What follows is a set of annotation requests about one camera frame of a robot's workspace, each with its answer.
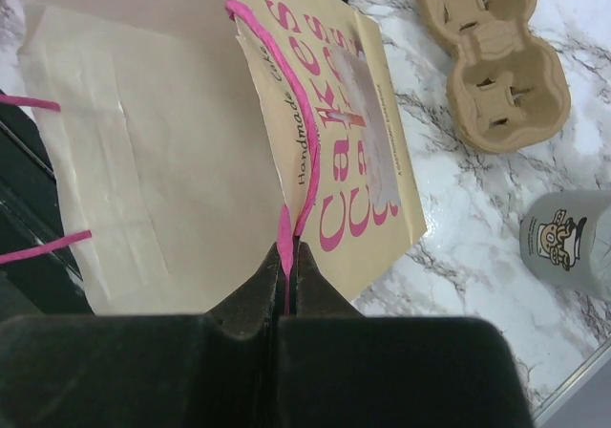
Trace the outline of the pink beige paper bag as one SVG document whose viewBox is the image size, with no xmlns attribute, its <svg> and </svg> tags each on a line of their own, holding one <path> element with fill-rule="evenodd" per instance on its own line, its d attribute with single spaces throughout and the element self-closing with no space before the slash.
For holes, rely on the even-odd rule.
<svg viewBox="0 0 611 428">
<path fill-rule="evenodd" d="M 22 0 L 97 314 L 204 312 L 295 238 L 353 299 L 426 224 L 378 25 L 341 0 Z"/>
</svg>

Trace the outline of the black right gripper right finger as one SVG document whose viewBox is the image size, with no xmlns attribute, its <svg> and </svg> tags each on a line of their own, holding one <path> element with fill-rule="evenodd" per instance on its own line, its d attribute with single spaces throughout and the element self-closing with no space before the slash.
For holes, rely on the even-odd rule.
<svg viewBox="0 0 611 428">
<path fill-rule="evenodd" d="M 296 245 L 277 326 L 280 427 L 526 427 L 511 350 L 472 317 L 366 317 Z"/>
</svg>

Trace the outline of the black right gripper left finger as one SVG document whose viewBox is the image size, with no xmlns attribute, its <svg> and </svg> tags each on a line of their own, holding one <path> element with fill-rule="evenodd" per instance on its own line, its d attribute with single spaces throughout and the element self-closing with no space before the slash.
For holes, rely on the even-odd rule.
<svg viewBox="0 0 611 428">
<path fill-rule="evenodd" d="M 271 427 L 282 268 L 201 314 L 19 315 L 1 325 L 5 427 Z"/>
</svg>

